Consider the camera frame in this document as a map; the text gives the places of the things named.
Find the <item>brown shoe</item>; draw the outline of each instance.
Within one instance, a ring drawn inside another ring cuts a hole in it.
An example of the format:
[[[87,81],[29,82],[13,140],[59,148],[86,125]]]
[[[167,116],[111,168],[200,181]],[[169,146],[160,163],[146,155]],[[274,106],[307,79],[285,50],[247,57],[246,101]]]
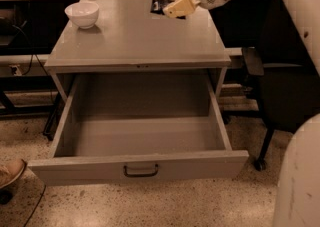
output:
[[[17,180],[25,169],[26,163],[16,159],[5,166],[0,166],[0,189]]]

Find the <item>white bowl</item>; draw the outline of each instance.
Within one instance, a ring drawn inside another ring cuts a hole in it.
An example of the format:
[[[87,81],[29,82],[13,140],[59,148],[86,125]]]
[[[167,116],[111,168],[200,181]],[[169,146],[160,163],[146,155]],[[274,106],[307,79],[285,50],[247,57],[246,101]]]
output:
[[[65,9],[69,20],[82,29],[91,28],[99,17],[99,5],[94,2],[78,2]]]

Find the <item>black handle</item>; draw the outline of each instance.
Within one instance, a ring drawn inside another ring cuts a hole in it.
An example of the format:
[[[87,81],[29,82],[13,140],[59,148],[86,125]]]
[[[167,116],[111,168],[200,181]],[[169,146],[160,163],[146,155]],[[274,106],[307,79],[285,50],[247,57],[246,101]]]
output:
[[[156,174],[158,174],[158,170],[159,170],[159,166],[158,166],[158,164],[155,164],[154,165],[154,171],[152,173],[147,173],[147,174],[129,174],[127,166],[124,166],[123,167],[123,174],[126,177],[129,177],[129,178],[152,177],[152,176],[155,176]]]

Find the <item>terrazzo floor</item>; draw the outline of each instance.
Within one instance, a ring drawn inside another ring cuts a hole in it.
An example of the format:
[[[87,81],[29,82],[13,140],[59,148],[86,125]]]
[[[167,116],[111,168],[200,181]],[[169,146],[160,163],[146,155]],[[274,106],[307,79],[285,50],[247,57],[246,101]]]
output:
[[[234,98],[222,99],[225,107],[241,107]],[[46,117],[1,118],[0,163],[46,158],[51,144],[42,135]],[[275,133],[266,156],[268,168],[257,172],[252,160],[266,131],[261,119],[231,117],[226,128],[233,148],[250,154],[234,179],[61,186],[44,191],[42,181],[26,169],[7,187],[14,197],[0,205],[0,226],[272,226],[281,160],[291,134]]]

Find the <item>desk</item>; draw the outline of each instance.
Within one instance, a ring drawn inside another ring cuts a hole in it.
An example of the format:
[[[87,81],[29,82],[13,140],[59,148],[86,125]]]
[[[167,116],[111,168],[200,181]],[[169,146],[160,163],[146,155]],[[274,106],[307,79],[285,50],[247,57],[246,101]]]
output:
[[[232,150],[204,71],[230,64],[208,11],[168,19],[151,0],[89,1],[96,26],[69,22],[46,62],[66,106],[52,158],[31,170],[49,185],[235,176],[248,153]]]

